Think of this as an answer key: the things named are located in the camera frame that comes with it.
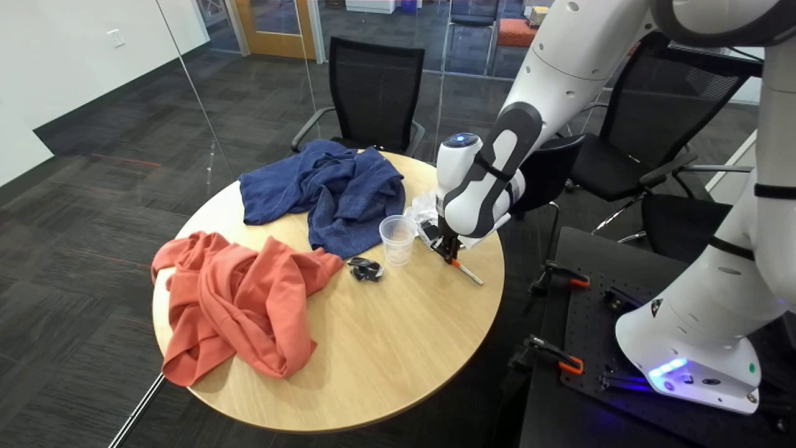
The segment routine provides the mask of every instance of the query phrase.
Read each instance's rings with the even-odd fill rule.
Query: chair back
[[[420,47],[332,37],[328,87],[349,148],[411,148],[424,58]]]
[[[521,166],[524,195],[513,205],[511,215],[523,216],[524,211],[554,201],[567,187],[579,148],[582,138],[565,138],[533,151]]]
[[[730,215],[730,205],[648,195],[641,222],[653,251],[691,265]]]
[[[599,139],[654,170],[730,102],[762,65],[717,52],[669,47],[648,36],[621,69]]]

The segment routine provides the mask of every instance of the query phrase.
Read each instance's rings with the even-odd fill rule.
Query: gray carpet
[[[288,138],[328,104],[325,67],[199,50],[189,60],[218,135],[176,65],[38,130],[54,158],[0,190],[3,445],[107,445],[159,369],[149,260],[240,172],[288,155]],[[419,159],[457,130],[486,135],[503,79],[426,73]],[[753,124],[731,108],[694,143],[726,158]],[[565,222],[588,230],[610,211],[585,192],[562,197]],[[420,405],[334,435],[288,435],[233,424],[164,385],[124,445],[481,445],[497,378],[518,337],[549,211],[508,223],[508,289],[493,337],[471,365]],[[610,235],[636,230],[636,216]]]

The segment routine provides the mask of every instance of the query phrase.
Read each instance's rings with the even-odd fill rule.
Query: chair armrest
[[[691,164],[694,159],[696,159],[694,155],[679,155],[679,158],[675,158],[672,161],[666,161],[666,164],[661,164],[661,166],[658,166],[658,170],[653,170],[653,172],[645,172],[645,175],[639,176],[639,182],[641,182],[645,187],[654,187],[654,185],[665,182],[672,172],[679,172],[679,170],[684,170],[686,164]]]
[[[409,145],[409,155],[415,155],[415,150],[420,148],[420,139],[426,138],[426,126],[419,121],[419,120],[414,120],[414,143]]]
[[[334,108],[322,108],[322,109],[315,109],[306,121],[303,121],[303,126],[294,135],[294,139],[291,139],[291,150],[294,151],[302,151],[302,139],[308,135],[308,130],[313,130],[315,124],[319,124],[319,120],[324,116],[324,115],[328,115],[328,113],[334,113]]]
[[[730,166],[730,164],[686,164],[681,172],[752,172],[752,166]]]

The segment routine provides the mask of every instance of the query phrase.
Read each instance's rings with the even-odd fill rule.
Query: white wall
[[[159,0],[181,52],[210,39],[194,0]],[[36,126],[176,58],[156,0],[0,0],[0,185],[49,159]]]

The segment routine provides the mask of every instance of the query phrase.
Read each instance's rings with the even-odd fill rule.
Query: black chair
[[[319,109],[291,139],[294,151],[303,138],[328,113],[335,113],[347,148],[383,148],[389,151],[411,151],[426,135],[414,120],[420,78],[424,47],[386,47],[332,37],[328,89],[334,108]]]
[[[605,201],[628,199],[595,231],[669,175],[694,161],[689,139],[730,102],[762,65],[717,52],[672,47],[660,33],[648,36],[612,87],[599,135],[588,135],[572,166],[572,182]]]
[[[709,199],[648,195],[641,199],[645,240],[653,251],[689,265],[712,241],[730,210]]]
[[[513,218],[523,218],[533,210],[553,206],[546,261],[553,260],[553,245],[557,240],[561,206],[554,199],[567,187],[579,148],[582,138],[554,139],[533,151],[521,166],[528,185],[524,195],[511,206],[511,215]]]
[[[496,37],[497,37],[497,13],[501,13],[501,0],[451,0],[447,31],[444,43],[444,73],[447,73],[451,46],[457,46],[457,43],[468,46],[471,39],[471,37],[457,37],[461,27],[488,33],[488,50],[486,50],[488,55],[486,55],[483,74],[491,73]]]

